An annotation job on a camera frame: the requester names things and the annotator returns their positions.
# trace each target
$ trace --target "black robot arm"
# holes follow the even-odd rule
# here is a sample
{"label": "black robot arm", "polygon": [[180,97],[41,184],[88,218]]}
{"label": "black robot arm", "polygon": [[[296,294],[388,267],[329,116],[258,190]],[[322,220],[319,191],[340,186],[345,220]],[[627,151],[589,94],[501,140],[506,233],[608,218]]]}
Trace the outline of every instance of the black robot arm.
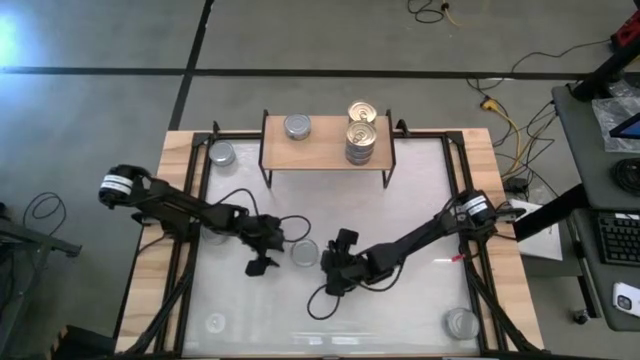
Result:
{"label": "black robot arm", "polygon": [[168,182],[156,179],[137,166],[118,165],[104,177],[98,195],[100,202],[113,209],[116,206],[135,207],[141,211],[133,217],[142,222],[142,216],[160,221],[165,232],[186,239],[200,224],[211,231],[237,236],[257,254],[248,263],[245,273],[263,275],[269,265],[278,264],[269,258],[267,250],[284,251],[284,233],[281,220],[271,215],[249,215],[247,208],[231,204],[209,204],[186,194]]}
{"label": "black robot arm", "polygon": [[[349,248],[357,243],[358,233],[340,229],[336,240],[329,241],[328,248],[322,253],[321,265],[327,281],[325,292],[341,297],[363,284],[371,285],[387,279],[393,275],[396,267],[404,264],[409,255],[447,235],[461,234],[461,241],[467,245],[462,248],[468,251],[467,240],[486,242],[497,232],[497,217],[496,209],[484,192],[471,190],[452,198],[431,220],[397,241],[376,244],[355,255],[349,254]],[[471,261],[470,256],[464,259]],[[469,282],[496,315],[518,350],[538,351],[502,310],[473,264],[467,268]]]}

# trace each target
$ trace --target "wooden shelf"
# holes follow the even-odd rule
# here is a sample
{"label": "wooden shelf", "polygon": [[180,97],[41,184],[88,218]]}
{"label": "wooden shelf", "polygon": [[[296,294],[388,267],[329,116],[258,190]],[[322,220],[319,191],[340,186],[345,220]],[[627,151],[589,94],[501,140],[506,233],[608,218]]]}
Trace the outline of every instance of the wooden shelf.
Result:
{"label": "wooden shelf", "polygon": [[265,170],[391,170],[393,153],[391,124],[387,116],[376,117],[376,144],[371,160],[361,166],[345,157],[347,116],[310,116],[311,134],[292,140],[285,134],[286,116],[267,116],[264,124],[262,167]]}

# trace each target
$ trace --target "keyboard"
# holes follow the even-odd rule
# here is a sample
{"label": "keyboard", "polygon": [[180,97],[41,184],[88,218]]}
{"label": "keyboard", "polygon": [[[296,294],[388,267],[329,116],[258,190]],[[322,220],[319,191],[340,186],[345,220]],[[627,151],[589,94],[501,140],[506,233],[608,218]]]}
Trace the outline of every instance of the keyboard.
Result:
{"label": "keyboard", "polygon": [[611,212],[595,214],[602,262],[640,266],[640,215]]}

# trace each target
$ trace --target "concrete floor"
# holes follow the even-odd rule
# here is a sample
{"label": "concrete floor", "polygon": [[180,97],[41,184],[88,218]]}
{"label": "concrete floor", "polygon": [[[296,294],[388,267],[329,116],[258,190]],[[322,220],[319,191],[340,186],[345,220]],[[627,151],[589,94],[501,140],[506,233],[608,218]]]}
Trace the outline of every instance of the concrete floor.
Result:
{"label": "concrete floor", "polygon": [[[460,29],[418,24],[399,0],[218,0],[198,67],[508,71],[531,51],[607,39],[635,9],[623,0],[452,3]],[[0,66],[184,68],[203,4],[0,0]],[[598,45],[562,59],[531,58],[519,71],[585,72],[608,56]],[[47,349],[65,324],[113,334],[140,229],[129,212],[100,205],[97,189],[110,166],[157,168],[180,81],[0,73],[0,199],[21,214],[37,193],[57,192],[69,213],[58,235],[84,246],[74,260],[52,256],[23,328],[29,336],[16,351]],[[524,125],[551,99],[551,87],[564,83],[505,81],[490,94]],[[257,129],[264,108],[342,114],[355,98],[391,108],[411,127],[487,127],[493,138],[506,130],[479,109],[482,97],[464,80],[255,77],[195,77],[180,129],[209,129],[213,120],[224,129]],[[558,169],[572,163],[560,125],[547,135],[557,141],[532,167],[564,191],[578,175]],[[499,151],[512,154],[513,143]],[[530,288],[548,349],[637,358],[640,335],[614,333],[602,320],[580,327],[566,319],[583,306],[574,280],[531,278]]]}

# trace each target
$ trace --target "desk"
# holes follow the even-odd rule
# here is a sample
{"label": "desk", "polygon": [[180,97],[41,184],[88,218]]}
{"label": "desk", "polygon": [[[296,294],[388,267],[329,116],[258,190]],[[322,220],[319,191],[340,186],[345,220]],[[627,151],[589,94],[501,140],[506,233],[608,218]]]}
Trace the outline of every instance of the desk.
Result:
{"label": "desk", "polygon": [[[541,211],[535,213],[535,219],[527,219],[524,223],[517,222],[514,226],[516,237],[524,239],[551,224],[571,217],[575,225],[572,237],[583,253],[579,255],[583,260],[583,274],[588,283],[581,283],[581,287],[587,307],[590,306],[591,300],[589,293],[595,292],[595,298],[599,300],[602,313],[611,329],[640,331],[640,319],[614,309],[611,303],[615,282],[640,287],[640,268],[603,264],[598,254],[599,240],[593,232],[589,212],[578,210],[640,210],[640,198],[620,189],[609,175],[609,170],[616,162],[638,155],[605,152],[600,126],[591,102],[583,103],[574,99],[567,87],[556,87],[552,93],[582,183],[542,207]],[[593,282],[593,290],[589,289],[590,280]],[[594,305],[597,314],[599,307],[597,304]]]}
{"label": "desk", "polygon": [[[474,185],[484,190],[494,204],[505,200],[500,175],[496,164],[489,132],[486,129],[463,129],[469,166]],[[193,132],[175,131],[167,133],[157,177],[168,181],[172,186],[184,187],[187,162],[191,149]],[[196,167],[195,179],[200,178],[204,154],[198,157],[200,166]],[[196,182],[192,194],[196,195],[199,184]],[[512,234],[506,224],[499,226],[501,233]],[[161,235],[159,227],[146,228],[142,234],[140,246],[147,244]],[[186,248],[183,245],[183,263],[186,259]],[[164,240],[147,249],[134,263],[130,286],[125,297],[121,313],[120,326],[116,329],[117,350],[125,350],[138,338],[156,314],[162,301],[166,281],[171,240]],[[538,347],[543,347],[535,311],[531,302],[527,279],[517,243],[512,240],[494,237],[488,242],[488,251],[493,268],[498,300],[522,333]],[[495,334],[491,325],[490,314],[483,306],[485,327],[490,348],[496,348]],[[169,320],[166,349],[171,349],[176,330],[177,311]]]}

